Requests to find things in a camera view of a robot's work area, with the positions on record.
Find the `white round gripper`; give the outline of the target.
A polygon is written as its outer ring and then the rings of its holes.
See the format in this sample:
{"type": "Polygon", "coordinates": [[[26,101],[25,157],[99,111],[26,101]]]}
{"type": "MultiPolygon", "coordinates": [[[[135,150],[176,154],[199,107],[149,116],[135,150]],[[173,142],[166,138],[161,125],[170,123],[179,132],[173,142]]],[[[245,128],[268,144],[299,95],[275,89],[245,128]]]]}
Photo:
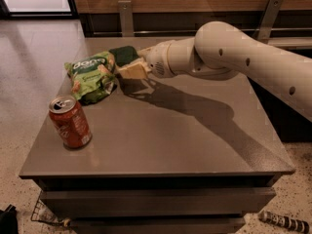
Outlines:
{"type": "Polygon", "coordinates": [[[173,42],[174,40],[165,41],[153,47],[137,50],[137,55],[140,58],[122,67],[117,67],[119,74],[124,79],[147,79],[150,72],[158,78],[175,77],[170,69],[168,59],[169,48],[173,42]]]}

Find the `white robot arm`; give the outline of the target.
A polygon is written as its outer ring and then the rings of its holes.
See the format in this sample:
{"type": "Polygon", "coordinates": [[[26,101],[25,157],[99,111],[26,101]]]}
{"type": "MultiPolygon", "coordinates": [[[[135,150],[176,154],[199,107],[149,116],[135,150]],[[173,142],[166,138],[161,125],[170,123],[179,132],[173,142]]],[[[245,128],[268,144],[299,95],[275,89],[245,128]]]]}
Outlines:
{"type": "Polygon", "coordinates": [[[312,121],[312,59],[254,40],[226,22],[208,22],[191,38],[143,49],[118,68],[124,79],[185,74],[225,80],[237,72],[312,121]]]}

